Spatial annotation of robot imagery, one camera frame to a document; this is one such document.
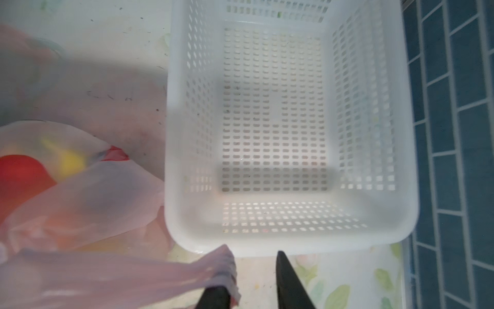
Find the white perforated plastic basket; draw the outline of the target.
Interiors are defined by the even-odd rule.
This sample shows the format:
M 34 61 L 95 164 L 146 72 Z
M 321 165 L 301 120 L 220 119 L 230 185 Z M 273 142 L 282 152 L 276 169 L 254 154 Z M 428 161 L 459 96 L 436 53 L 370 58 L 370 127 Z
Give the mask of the white perforated plastic basket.
M 419 215 L 399 1 L 174 1 L 165 218 L 237 257 L 400 242 Z

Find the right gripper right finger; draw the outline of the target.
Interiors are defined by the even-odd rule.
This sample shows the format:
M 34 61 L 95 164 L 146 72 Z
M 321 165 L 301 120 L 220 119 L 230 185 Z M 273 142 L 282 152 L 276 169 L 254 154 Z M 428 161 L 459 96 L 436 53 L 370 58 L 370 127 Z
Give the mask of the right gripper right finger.
M 277 253 L 276 260 L 277 302 L 279 309 L 315 309 L 298 278 L 287 255 Z

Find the pink plastic bag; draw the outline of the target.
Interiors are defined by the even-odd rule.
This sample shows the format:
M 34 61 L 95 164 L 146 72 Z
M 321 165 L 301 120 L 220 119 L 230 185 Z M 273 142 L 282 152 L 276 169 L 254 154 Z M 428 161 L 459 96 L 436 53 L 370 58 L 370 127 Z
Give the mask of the pink plastic bag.
M 87 168 L 56 181 L 48 139 L 79 152 Z M 193 263 L 158 260 L 173 242 L 164 184 L 120 148 L 45 121 L 1 127 L 1 157 L 42 163 L 56 185 L 1 224 L 2 308 L 142 308 L 195 290 L 225 287 L 240 301 L 234 256 L 222 245 Z

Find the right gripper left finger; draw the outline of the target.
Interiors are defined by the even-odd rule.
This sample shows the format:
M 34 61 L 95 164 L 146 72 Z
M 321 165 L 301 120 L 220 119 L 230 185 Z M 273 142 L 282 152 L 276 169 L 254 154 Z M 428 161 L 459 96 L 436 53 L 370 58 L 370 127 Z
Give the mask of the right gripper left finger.
M 230 309 L 231 296 L 222 286 L 206 288 L 195 309 Z

